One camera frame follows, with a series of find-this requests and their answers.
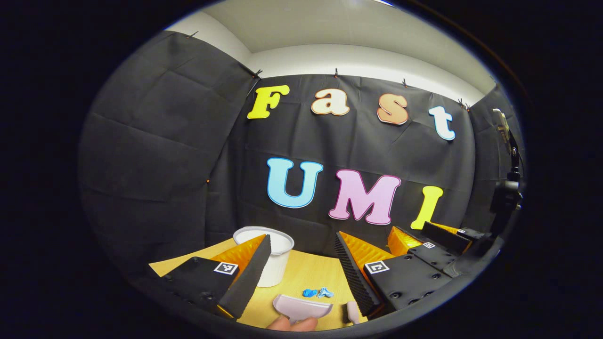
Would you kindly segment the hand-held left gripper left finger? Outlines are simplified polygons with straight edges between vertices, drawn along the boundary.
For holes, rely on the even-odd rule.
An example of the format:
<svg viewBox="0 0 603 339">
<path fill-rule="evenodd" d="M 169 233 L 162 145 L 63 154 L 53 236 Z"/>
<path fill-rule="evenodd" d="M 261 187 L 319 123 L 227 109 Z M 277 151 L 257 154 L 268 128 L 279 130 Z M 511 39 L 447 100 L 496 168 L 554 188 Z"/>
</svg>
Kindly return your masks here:
<svg viewBox="0 0 603 339">
<path fill-rule="evenodd" d="M 270 255 L 270 236 L 260 234 L 211 259 L 193 256 L 160 277 L 158 283 L 187 304 L 237 320 L 250 302 Z"/>
</svg>

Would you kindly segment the white garbage bin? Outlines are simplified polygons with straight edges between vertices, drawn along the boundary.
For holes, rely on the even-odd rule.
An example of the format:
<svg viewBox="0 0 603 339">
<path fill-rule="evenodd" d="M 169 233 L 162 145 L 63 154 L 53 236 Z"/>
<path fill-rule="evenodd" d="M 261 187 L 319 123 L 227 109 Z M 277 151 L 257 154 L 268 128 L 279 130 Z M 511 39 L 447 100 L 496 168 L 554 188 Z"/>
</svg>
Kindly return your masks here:
<svg viewBox="0 0 603 339">
<path fill-rule="evenodd" d="M 243 244 L 245 241 L 252 240 L 261 234 L 267 234 L 270 236 L 271 254 L 264 266 L 257 287 L 275 287 L 281 283 L 284 277 L 289 254 L 295 245 L 295 241 L 291 236 L 280 230 L 270 229 L 263 226 L 245 226 L 241 229 L 238 229 L 233 234 L 233 240 L 237 244 Z"/>
</svg>

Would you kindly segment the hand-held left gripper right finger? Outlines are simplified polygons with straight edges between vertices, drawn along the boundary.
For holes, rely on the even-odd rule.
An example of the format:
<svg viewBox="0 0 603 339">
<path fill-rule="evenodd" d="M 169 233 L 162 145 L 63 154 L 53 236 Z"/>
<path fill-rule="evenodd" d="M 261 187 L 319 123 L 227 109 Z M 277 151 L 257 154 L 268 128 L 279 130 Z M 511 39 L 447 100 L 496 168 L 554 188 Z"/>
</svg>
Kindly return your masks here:
<svg viewBox="0 0 603 339">
<path fill-rule="evenodd" d="M 394 256 L 344 232 L 334 237 L 334 250 L 366 318 L 403 310 L 452 281 L 417 257 Z"/>
</svg>

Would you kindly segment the pale purple dustpan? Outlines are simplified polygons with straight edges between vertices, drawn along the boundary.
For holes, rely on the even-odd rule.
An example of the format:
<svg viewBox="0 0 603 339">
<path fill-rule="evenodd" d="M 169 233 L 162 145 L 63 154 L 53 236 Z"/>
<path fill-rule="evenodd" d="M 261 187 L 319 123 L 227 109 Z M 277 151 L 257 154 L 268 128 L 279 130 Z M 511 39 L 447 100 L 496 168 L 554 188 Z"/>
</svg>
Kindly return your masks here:
<svg viewBox="0 0 603 339">
<path fill-rule="evenodd" d="M 311 302 L 284 294 L 278 294 L 274 298 L 273 307 L 278 313 L 288 317 L 292 325 L 306 318 L 325 317 L 333 309 L 332 303 Z"/>
</svg>

